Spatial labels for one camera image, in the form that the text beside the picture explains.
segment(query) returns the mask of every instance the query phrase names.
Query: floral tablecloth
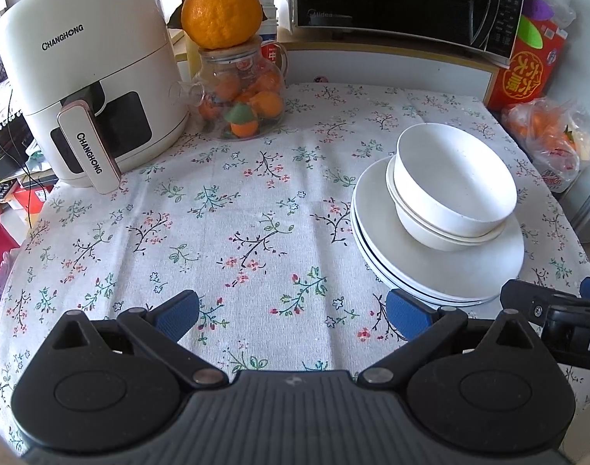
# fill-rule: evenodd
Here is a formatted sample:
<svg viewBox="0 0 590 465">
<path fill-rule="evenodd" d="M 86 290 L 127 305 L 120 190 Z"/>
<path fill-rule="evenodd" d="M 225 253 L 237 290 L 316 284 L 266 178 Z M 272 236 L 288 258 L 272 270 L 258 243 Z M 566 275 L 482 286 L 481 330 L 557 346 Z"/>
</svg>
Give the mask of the floral tablecloth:
<svg viewBox="0 0 590 465">
<path fill-rule="evenodd" d="M 18 451 L 13 387 L 71 308 L 103 319 L 194 289 L 200 320 L 180 342 L 231 375 L 356 375 L 400 346 L 385 315 L 388 289 L 358 252 L 349 210 L 362 171 L 393 153 L 399 133 L 417 122 L 461 127 L 511 169 L 525 236 L 522 279 L 576 293 L 590 276 L 558 203 L 478 100 L 329 83 L 291 85 L 286 97 L 283 125 L 263 138 L 214 141 L 192 127 L 125 174 L 114 193 L 54 189 L 0 305 L 0 432 Z M 499 309 L 497 301 L 467 310 L 493 318 Z M 590 372 L 562 369 L 583 407 Z"/>
</svg>

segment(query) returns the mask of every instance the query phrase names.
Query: changhong logo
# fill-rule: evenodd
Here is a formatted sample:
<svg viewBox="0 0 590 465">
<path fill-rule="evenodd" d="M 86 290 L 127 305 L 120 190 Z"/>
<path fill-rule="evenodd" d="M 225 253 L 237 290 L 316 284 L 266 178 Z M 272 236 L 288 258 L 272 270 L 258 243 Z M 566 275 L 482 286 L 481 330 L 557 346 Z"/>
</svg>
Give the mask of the changhong logo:
<svg viewBox="0 0 590 465">
<path fill-rule="evenodd" d="M 77 139 L 79 140 L 80 145 L 82 145 L 82 149 L 86 153 L 86 157 L 88 157 L 92 167 L 95 169 L 95 173 L 97 173 L 97 175 L 100 174 L 103 170 L 101 166 L 99 166 L 99 162 L 97 159 L 95 159 L 95 155 L 90 148 L 90 145 L 88 145 L 88 142 L 86 141 L 86 135 L 84 133 L 78 133 Z"/>
<path fill-rule="evenodd" d="M 47 51 L 50 47 L 53 47 L 57 43 L 60 43 L 63 40 L 68 39 L 70 36 L 73 36 L 74 34 L 79 33 L 80 31 L 84 31 L 84 25 L 83 24 L 80 24 L 79 26 L 76 26 L 74 28 L 71 28 L 70 30 L 65 31 L 64 33 L 61 33 L 60 35 L 55 36 L 49 42 L 43 42 L 41 44 L 41 48 L 44 51 Z"/>
</svg>

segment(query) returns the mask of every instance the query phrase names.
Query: air fryer window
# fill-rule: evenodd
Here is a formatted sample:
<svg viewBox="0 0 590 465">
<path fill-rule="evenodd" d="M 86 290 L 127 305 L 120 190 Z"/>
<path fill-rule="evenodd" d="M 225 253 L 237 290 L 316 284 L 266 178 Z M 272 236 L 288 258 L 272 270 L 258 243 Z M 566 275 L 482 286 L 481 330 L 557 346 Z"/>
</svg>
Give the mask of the air fryer window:
<svg viewBox="0 0 590 465">
<path fill-rule="evenodd" d="M 141 147 L 152 136 L 142 102 L 134 91 L 109 102 L 96 121 L 103 145 L 114 158 Z M 60 127 L 52 130 L 51 138 L 71 172 L 81 174 L 82 167 Z"/>
</svg>

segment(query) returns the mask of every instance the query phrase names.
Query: white plate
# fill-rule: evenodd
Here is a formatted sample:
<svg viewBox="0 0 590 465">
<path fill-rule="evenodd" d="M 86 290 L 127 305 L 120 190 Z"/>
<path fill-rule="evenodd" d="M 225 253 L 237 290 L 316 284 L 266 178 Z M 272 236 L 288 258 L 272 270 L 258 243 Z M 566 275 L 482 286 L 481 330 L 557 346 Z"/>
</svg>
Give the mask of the white plate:
<svg viewBox="0 0 590 465">
<path fill-rule="evenodd" d="M 466 306 L 476 306 L 478 304 L 483 304 L 486 301 L 451 301 L 451 300 L 443 300 L 437 299 L 432 296 L 423 294 L 418 290 L 410 287 L 409 285 L 405 284 L 404 281 L 396 278 L 391 274 L 384 265 L 379 262 L 374 255 L 370 252 L 370 249 L 365 244 L 365 240 L 362 238 L 362 234 L 359 230 L 357 218 L 354 215 L 354 211 L 351 210 L 351 227 L 353 229 L 353 237 L 355 239 L 355 244 L 358 247 L 362 257 L 364 258 L 370 270 L 375 274 L 381 282 L 386 285 L 390 289 L 401 288 L 405 292 L 409 293 L 413 297 L 423 301 L 426 304 L 432 304 L 433 306 L 457 306 L 457 307 L 466 307 Z"/>
<path fill-rule="evenodd" d="M 489 243 L 462 251 L 433 250 L 404 229 L 385 184 L 391 157 L 359 177 L 353 209 L 361 234 L 379 261 L 396 277 L 427 295 L 448 300 L 488 301 L 518 276 L 525 255 L 519 221 L 511 215 Z"/>
</svg>

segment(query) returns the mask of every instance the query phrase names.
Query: microwave control panel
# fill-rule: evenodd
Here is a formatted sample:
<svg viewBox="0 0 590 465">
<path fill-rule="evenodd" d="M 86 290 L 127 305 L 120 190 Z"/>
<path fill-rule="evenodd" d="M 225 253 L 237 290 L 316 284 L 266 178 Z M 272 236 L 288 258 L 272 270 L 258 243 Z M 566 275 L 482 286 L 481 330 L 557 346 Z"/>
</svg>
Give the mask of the microwave control panel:
<svg viewBox="0 0 590 465">
<path fill-rule="evenodd" d="M 499 0 L 499 12 L 489 33 L 487 52 L 511 57 L 522 9 L 523 0 Z"/>
</svg>

